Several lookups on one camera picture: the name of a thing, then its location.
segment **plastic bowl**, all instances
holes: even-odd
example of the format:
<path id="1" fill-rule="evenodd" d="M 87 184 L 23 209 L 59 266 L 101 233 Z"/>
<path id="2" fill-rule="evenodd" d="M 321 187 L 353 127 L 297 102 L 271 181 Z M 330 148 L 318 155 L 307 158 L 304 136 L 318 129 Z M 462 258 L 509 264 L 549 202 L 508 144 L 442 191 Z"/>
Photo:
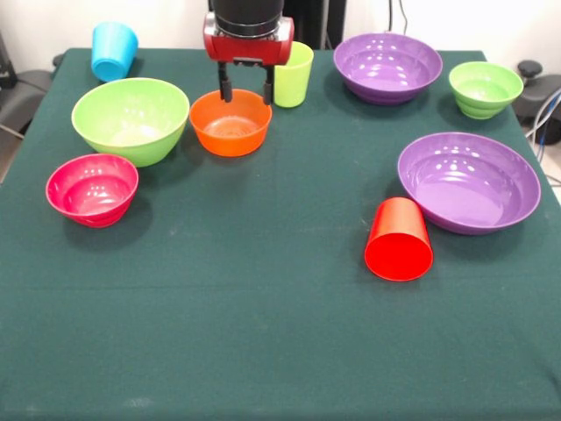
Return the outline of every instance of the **plastic bowl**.
<path id="1" fill-rule="evenodd" d="M 527 218 L 540 202 L 536 172 L 503 144 L 470 133 L 415 140 L 398 160 L 401 184 L 431 222 L 478 235 Z"/>
<path id="2" fill-rule="evenodd" d="M 519 75 L 486 61 L 457 65 L 448 77 L 456 103 L 467 117 L 491 118 L 512 103 L 524 89 Z"/>
<path id="3" fill-rule="evenodd" d="M 129 209 L 137 187 L 138 171 L 130 161 L 94 153 L 58 167 L 46 182 L 46 199 L 65 217 L 104 228 Z"/>
<path id="4" fill-rule="evenodd" d="M 146 167 L 174 148 L 188 113 L 187 96 L 173 84 L 131 78 L 105 83 L 84 95 L 72 111 L 72 124 L 97 152 Z"/>
<path id="5" fill-rule="evenodd" d="M 232 90 L 229 103 L 216 90 L 193 103 L 190 120 L 201 144 L 209 152 L 234 157 L 253 152 L 265 140 L 273 111 L 263 98 L 243 89 Z"/>
<path id="6" fill-rule="evenodd" d="M 365 33 L 339 44 L 333 54 L 345 85 L 368 103 L 396 105 L 413 99 L 442 73 L 430 46 L 396 33 Z"/>

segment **orange bowl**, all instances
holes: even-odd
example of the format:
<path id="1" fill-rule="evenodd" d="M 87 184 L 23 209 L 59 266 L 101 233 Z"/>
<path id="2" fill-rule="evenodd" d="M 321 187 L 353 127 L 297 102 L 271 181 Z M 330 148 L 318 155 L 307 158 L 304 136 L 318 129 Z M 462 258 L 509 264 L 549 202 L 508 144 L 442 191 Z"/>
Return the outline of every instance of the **orange bowl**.
<path id="1" fill-rule="evenodd" d="M 190 120 L 201 144 L 220 156 L 242 156 L 265 140 L 273 111 L 263 98 L 244 89 L 233 89 L 229 103 L 215 90 L 195 101 Z"/>

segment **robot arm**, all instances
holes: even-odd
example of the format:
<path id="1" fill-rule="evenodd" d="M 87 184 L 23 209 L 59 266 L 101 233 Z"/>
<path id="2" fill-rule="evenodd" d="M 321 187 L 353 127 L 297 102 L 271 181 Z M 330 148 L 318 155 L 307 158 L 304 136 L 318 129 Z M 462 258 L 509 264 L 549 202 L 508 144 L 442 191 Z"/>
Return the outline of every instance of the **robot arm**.
<path id="1" fill-rule="evenodd" d="M 227 64 L 266 70 L 263 99 L 273 101 L 274 66 L 288 61 L 294 23 L 282 16 L 284 0 L 211 0 L 204 21 L 204 46 L 218 63 L 220 97 L 231 101 Z"/>

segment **floor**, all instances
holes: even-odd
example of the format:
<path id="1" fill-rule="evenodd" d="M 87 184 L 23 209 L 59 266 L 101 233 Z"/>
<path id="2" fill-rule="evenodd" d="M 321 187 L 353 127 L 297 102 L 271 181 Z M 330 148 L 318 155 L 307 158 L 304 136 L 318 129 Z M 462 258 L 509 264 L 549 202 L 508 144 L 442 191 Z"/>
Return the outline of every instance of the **floor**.
<path id="1" fill-rule="evenodd" d="M 22 140 L 0 129 L 0 184 L 4 181 L 21 142 Z"/>

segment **small green bowl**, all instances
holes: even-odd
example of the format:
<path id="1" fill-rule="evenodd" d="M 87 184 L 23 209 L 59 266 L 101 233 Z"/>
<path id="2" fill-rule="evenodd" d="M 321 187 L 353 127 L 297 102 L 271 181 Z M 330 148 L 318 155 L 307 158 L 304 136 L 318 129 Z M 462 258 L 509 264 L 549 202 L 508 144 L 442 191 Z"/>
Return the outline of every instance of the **small green bowl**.
<path id="1" fill-rule="evenodd" d="M 486 61 L 468 61 L 452 69 L 448 81 L 459 109 L 479 120 L 496 116 L 521 93 L 524 83 L 509 68 Z"/>
<path id="2" fill-rule="evenodd" d="M 147 167 L 174 148 L 188 113 L 187 96 L 173 84 L 131 78 L 105 83 L 80 98 L 72 125 L 97 152 Z"/>

